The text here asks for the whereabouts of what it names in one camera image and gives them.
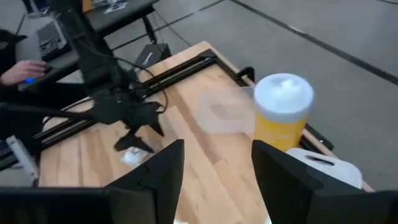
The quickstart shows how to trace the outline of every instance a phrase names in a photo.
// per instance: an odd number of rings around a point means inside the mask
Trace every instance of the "white lid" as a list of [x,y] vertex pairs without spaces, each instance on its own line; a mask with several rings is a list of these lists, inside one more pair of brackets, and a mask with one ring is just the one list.
[[279,123],[293,123],[306,117],[313,98],[313,88],[308,81],[289,73],[269,75],[254,89],[258,112]]

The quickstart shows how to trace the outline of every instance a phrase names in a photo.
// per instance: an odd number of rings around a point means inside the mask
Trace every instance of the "yellow jar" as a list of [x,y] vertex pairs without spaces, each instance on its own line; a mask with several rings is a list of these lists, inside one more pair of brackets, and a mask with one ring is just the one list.
[[281,151],[297,147],[314,99],[305,79],[289,74],[269,75],[256,85],[254,138]]

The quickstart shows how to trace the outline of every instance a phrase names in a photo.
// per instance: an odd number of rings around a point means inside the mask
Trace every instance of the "person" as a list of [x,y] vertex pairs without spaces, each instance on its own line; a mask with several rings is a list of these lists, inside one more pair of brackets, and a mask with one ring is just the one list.
[[47,68],[47,63],[40,60],[16,62],[16,44],[25,38],[0,30],[0,170],[16,163],[15,159],[9,158],[13,156],[12,152],[4,147],[4,140],[9,136],[20,139],[32,156],[40,153],[40,143],[33,135],[42,131],[44,119],[42,114],[10,112],[5,103],[60,110],[86,97],[82,85],[69,83],[53,83],[34,91],[19,92],[19,83],[28,78],[43,77]]

